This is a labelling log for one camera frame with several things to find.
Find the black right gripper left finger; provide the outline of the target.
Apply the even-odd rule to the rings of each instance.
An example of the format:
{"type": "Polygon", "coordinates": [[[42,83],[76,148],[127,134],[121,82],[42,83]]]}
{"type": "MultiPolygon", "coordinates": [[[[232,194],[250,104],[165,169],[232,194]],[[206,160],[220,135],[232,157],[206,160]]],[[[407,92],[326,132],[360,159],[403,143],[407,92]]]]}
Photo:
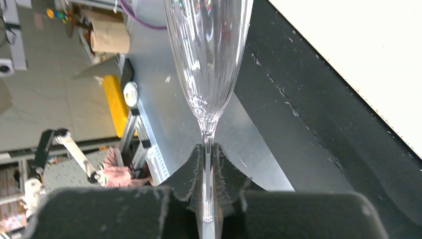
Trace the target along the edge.
{"type": "Polygon", "coordinates": [[[159,186],[57,189],[30,218],[27,239],[200,239],[194,210],[202,147],[159,186]]]}

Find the pink cloth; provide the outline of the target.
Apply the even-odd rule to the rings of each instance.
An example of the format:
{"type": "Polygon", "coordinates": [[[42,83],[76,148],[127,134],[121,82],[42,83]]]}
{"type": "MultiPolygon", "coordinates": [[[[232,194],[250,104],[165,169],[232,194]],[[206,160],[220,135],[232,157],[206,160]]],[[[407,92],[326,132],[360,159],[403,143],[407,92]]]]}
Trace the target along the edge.
{"type": "Polygon", "coordinates": [[[140,187],[155,186],[152,176],[147,169],[146,176],[134,178],[132,171],[127,166],[119,166],[117,162],[117,148],[110,147],[102,163],[103,176],[105,179],[101,182],[103,187],[140,187]]]}

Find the brown cardboard roll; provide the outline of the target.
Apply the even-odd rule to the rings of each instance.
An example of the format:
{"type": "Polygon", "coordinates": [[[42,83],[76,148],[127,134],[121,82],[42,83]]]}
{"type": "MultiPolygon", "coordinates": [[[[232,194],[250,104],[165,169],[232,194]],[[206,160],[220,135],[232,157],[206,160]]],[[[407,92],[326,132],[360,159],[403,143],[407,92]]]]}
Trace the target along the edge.
{"type": "Polygon", "coordinates": [[[91,20],[91,49],[94,52],[123,53],[130,49],[130,37],[122,22],[91,20]]]}

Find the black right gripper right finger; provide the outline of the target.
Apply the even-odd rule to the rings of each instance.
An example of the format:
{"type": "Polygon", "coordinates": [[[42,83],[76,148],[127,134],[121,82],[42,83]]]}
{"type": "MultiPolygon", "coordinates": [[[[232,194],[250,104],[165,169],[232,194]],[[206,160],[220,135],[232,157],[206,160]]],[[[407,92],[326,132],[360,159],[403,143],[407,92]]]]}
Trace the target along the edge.
{"type": "Polygon", "coordinates": [[[357,193],[265,191],[212,148],[219,239],[385,239],[379,215],[357,193]]]}

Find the white round cap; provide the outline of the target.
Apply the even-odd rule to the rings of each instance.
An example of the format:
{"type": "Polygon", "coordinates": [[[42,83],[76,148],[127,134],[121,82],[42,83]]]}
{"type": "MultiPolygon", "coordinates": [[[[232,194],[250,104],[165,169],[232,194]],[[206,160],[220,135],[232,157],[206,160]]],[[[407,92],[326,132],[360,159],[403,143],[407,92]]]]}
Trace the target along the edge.
{"type": "Polygon", "coordinates": [[[127,82],[123,88],[123,98],[125,103],[130,107],[133,108],[137,105],[138,101],[138,91],[137,85],[133,82],[127,82]]]}

